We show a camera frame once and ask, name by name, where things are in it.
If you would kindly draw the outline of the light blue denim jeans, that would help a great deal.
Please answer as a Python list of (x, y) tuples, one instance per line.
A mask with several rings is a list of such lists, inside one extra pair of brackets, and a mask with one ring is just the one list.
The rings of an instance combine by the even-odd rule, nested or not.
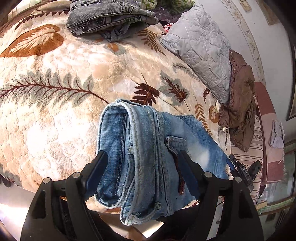
[(227, 156), (191, 115), (172, 115), (151, 106), (118, 100), (105, 107), (97, 149), (108, 164), (97, 187), (97, 201), (120, 208), (124, 225), (140, 225), (184, 208), (197, 195), (194, 181), (181, 171), (185, 151), (204, 171), (227, 179)]

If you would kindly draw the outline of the striped floral bedsheet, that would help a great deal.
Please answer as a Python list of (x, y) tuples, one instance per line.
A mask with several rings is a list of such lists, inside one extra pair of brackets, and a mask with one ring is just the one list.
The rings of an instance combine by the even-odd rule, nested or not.
[[(233, 154), (240, 163), (243, 163), (247, 169), (257, 160), (263, 164), (263, 135), (260, 120), (257, 115), (255, 116), (254, 134), (248, 151), (244, 152), (234, 144), (231, 145), (231, 154)], [(250, 193), (250, 196), (254, 203), (258, 201), (261, 178), (262, 171), (260, 170), (252, 182), (254, 189)]]

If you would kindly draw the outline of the pale cloth on headboard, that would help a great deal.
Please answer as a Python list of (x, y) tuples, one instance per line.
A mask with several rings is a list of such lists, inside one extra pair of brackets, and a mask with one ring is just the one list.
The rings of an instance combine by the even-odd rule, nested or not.
[(281, 121), (273, 120), (269, 145), (278, 149), (285, 147), (285, 132)]

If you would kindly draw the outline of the brown satin embroidered garment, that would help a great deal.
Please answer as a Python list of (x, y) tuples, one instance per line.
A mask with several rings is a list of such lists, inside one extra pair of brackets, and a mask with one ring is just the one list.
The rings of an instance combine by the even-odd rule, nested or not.
[(254, 75), (242, 55), (229, 50), (231, 64), (230, 98), (219, 110), (219, 126), (229, 128), (231, 143), (244, 152), (249, 150), (256, 115)]

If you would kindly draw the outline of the cream leaf-pattern fleece blanket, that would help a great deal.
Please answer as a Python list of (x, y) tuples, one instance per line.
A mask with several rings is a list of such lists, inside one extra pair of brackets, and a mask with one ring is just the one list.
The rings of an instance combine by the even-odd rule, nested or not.
[(110, 43), (66, 28), (68, 1), (46, 1), (1, 27), (1, 174), (37, 191), (96, 154), (99, 117), (116, 99), (193, 115), (229, 154), (220, 103), (195, 72), (165, 49), (159, 24)]

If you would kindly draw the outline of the grey quilted pillow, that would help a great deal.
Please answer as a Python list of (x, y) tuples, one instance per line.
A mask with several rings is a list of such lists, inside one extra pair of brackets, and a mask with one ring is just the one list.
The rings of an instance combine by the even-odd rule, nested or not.
[(202, 4), (184, 12), (160, 43), (191, 67), (220, 103), (229, 102), (231, 45)]

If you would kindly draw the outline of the dark purple cloth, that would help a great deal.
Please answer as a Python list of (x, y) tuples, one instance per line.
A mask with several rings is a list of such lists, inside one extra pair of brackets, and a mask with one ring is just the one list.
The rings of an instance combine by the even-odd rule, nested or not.
[(156, 14), (157, 19), (163, 26), (176, 23), (181, 16), (181, 14), (171, 14), (162, 6), (157, 6), (152, 11)]

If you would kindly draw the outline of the green white patterned cloth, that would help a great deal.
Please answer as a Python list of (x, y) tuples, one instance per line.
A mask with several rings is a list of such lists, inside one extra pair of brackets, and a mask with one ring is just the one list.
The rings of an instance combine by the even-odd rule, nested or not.
[(161, 6), (173, 15), (189, 10), (195, 3), (192, 0), (141, 0), (140, 2), (144, 9), (153, 10)]

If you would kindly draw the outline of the grey folded denim jeans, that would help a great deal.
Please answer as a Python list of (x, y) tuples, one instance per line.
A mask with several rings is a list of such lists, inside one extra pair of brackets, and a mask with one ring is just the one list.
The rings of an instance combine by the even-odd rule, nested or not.
[(141, 1), (71, 1), (66, 27), (75, 36), (99, 33), (117, 42), (158, 22)]

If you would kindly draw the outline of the dark red bed frame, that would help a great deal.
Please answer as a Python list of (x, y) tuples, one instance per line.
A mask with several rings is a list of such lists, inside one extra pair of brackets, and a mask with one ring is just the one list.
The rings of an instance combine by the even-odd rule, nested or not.
[(255, 99), (263, 135), (263, 167), (261, 184), (267, 185), (283, 179), (284, 148), (275, 148), (269, 144), (273, 121), (277, 115), (266, 87), (261, 82), (254, 83)]

